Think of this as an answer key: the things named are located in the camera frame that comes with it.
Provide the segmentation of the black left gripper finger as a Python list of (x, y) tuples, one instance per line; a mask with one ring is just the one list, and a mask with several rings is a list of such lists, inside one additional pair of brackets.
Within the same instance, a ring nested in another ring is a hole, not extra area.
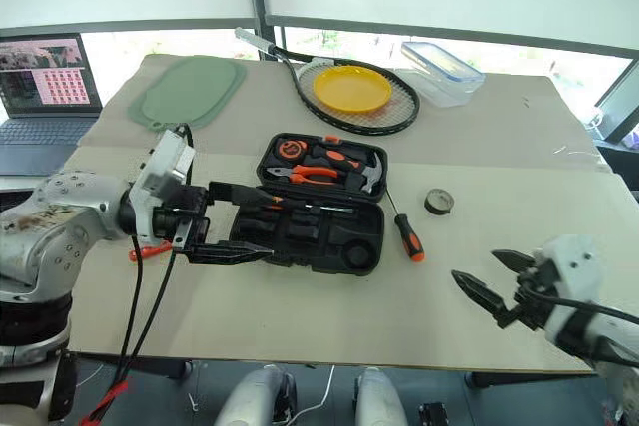
[(304, 209), (305, 201), (272, 195), (264, 190), (239, 184), (209, 182), (208, 204), (227, 202), (238, 207), (267, 207), (272, 209)]
[(244, 242), (223, 240), (217, 243), (195, 244), (186, 250), (191, 264), (242, 264), (268, 258), (272, 249)]

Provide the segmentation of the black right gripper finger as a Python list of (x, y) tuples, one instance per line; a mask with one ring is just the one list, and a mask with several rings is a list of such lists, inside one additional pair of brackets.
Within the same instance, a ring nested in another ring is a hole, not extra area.
[(536, 268), (537, 263), (533, 256), (512, 249), (495, 249), (491, 254), (506, 268), (516, 274), (524, 274)]
[(466, 296), (487, 311), (500, 328), (506, 328), (518, 319), (518, 308), (508, 309), (503, 298), (483, 281), (459, 270), (453, 270), (451, 274)]

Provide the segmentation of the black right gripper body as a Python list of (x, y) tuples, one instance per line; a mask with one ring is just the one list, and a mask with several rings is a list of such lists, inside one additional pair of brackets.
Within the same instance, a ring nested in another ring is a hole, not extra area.
[(554, 308), (544, 297), (556, 295), (554, 263), (551, 260), (536, 260), (536, 263), (532, 271), (517, 274), (518, 288), (514, 294), (518, 320), (531, 330), (543, 328)]

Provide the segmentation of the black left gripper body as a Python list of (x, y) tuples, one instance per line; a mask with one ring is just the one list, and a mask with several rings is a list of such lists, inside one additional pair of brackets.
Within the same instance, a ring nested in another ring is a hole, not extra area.
[(180, 186), (160, 206), (153, 207), (153, 238), (169, 241), (179, 254), (213, 254), (214, 246), (206, 243), (208, 199), (203, 187)]

